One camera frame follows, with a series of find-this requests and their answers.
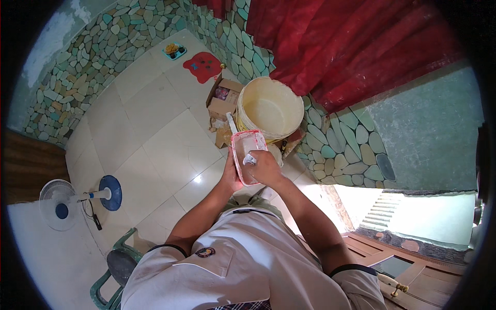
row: man's left hand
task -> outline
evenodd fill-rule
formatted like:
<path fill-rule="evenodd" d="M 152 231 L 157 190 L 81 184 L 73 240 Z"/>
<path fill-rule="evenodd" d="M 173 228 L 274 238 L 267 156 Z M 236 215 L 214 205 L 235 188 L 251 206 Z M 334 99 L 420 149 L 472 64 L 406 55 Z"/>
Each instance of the man's left hand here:
<path fill-rule="evenodd" d="M 219 184 L 229 187 L 233 193 L 243 188 L 243 183 L 241 183 L 240 178 L 238 178 L 238 174 L 236 173 L 233 149 L 231 147 L 229 147 L 226 166 L 224 167 L 224 173 L 222 174 Z"/>

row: stair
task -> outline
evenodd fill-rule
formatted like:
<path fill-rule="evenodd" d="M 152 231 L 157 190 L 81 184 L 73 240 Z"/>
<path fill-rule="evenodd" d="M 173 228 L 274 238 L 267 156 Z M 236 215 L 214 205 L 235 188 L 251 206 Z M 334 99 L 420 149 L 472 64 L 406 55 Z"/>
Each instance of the stair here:
<path fill-rule="evenodd" d="M 394 212 L 400 207 L 404 197 L 403 194 L 399 193 L 381 193 L 360 223 L 360 227 L 380 232 L 387 230 Z"/>

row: door handle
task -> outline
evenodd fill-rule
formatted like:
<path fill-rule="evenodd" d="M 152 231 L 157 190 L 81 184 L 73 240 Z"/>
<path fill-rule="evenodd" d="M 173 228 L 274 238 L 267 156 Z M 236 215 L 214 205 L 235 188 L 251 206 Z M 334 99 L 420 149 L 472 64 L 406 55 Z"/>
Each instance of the door handle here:
<path fill-rule="evenodd" d="M 398 296 L 398 292 L 397 292 L 398 290 L 402 291 L 403 293 L 406 293 L 408 291 L 408 285 L 403 285 L 398 281 L 394 280 L 393 278 L 386 276 L 385 274 L 378 273 L 377 278 L 379 279 L 380 282 L 396 288 L 396 290 L 394 290 L 394 292 L 391 293 L 392 297 Z"/>

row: plaid fabric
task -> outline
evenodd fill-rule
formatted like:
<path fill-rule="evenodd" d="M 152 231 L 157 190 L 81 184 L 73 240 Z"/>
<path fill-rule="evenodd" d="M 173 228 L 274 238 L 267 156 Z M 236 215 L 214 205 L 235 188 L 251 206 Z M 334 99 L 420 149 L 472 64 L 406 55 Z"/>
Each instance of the plaid fabric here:
<path fill-rule="evenodd" d="M 209 310 L 272 310 L 272 307 L 270 306 L 269 300 L 264 300 L 263 302 L 220 306 Z"/>

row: wooden door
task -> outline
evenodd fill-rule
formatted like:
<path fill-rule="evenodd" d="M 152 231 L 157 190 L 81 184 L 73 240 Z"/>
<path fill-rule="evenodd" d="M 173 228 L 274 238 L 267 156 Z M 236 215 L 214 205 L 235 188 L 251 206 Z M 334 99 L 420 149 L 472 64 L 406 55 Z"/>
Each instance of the wooden door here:
<path fill-rule="evenodd" d="M 465 266 L 446 263 L 355 234 L 343 234 L 357 263 L 374 268 L 400 284 L 407 292 L 379 282 L 388 309 L 441 309 L 454 292 Z"/>
<path fill-rule="evenodd" d="M 2 185 L 7 204 L 38 200 L 43 186 L 53 179 L 70 182 L 62 148 L 10 130 L 3 138 Z"/>

